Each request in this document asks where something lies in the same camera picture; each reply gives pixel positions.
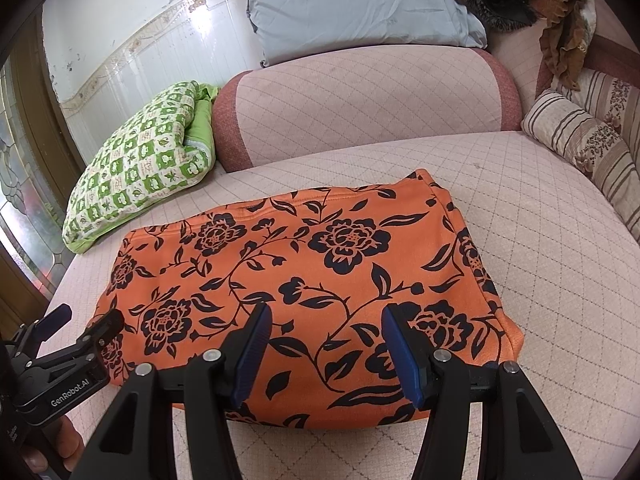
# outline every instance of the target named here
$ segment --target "sofa backrest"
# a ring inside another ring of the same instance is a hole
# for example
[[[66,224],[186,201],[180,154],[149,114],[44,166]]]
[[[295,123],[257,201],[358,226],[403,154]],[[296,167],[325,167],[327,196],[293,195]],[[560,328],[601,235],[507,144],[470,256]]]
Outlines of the sofa backrest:
[[[388,140],[519,130],[509,72],[471,48],[341,50],[237,75],[212,117],[227,171]]]

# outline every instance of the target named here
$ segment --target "folded orange fabric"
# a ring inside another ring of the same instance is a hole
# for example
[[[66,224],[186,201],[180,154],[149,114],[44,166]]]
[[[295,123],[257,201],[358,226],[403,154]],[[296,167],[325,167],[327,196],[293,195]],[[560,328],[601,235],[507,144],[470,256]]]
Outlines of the folded orange fabric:
[[[262,302],[270,344],[233,420],[361,428],[426,416],[402,396],[380,334],[389,303],[468,363],[515,359],[523,343],[451,196],[417,170],[393,185],[294,191],[130,232],[96,311],[126,318],[103,352],[113,381],[219,346]]]

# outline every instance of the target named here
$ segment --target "diamond pattern upholstery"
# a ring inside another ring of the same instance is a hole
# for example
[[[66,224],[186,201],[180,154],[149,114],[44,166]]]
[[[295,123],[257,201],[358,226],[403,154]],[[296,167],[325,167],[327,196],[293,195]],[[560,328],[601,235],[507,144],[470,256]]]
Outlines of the diamond pattern upholstery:
[[[538,20],[531,27],[516,32],[492,32],[488,38],[489,52],[513,76],[523,113],[531,110],[536,100],[539,73],[546,69],[540,51],[540,36],[545,26],[546,20]]]
[[[490,54],[433,45],[328,52],[232,79],[214,104],[227,171],[372,142],[519,127],[510,74]]]
[[[81,333],[130,229],[294,189],[395,182],[416,168],[447,187],[462,211],[506,313],[526,334],[520,364],[584,477],[613,478],[640,438],[640,247],[591,182],[521,132],[397,140],[233,174],[216,167],[76,257],[52,302],[69,303],[74,319],[43,352]],[[109,386],[71,413],[85,438],[114,393]],[[478,467],[474,408],[465,480]],[[189,479],[179,410],[174,425],[178,477]],[[249,480],[410,478],[424,427],[306,431],[230,423]]]

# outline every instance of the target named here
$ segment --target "striped pillow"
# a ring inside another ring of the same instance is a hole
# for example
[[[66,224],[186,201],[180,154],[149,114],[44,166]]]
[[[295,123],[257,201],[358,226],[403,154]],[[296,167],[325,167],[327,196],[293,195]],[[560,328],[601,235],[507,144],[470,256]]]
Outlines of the striped pillow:
[[[592,116],[605,121],[626,142],[631,157],[640,167],[640,90],[602,72],[583,69],[580,91],[564,88],[555,78],[552,88]]]
[[[612,126],[550,89],[536,100],[522,129],[587,176],[640,242],[640,177],[625,139]]]

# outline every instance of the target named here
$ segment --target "finger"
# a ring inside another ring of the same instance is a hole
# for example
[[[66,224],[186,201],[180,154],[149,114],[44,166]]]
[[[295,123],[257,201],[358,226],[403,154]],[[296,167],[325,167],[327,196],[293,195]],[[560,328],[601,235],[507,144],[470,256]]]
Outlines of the finger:
[[[78,462],[80,462],[80,459],[82,458],[83,451],[84,442],[82,441],[82,439],[80,439],[80,446],[78,446],[78,448],[74,451],[73,455],[65,459],[65,461],[63,462],[67,471],[73,471],[76,468]]]
[[[62,458],[69,458],[82,444],[82,437],[66,415],[61,416],[60,421],[62,422],[62,426],[58,433],[56,449]]]
[[[49,467],[44,455],[33,447],[22,446],[20,454],[27,463],[27,466],[29,466],[29,469],[34,473],[44,473]]]

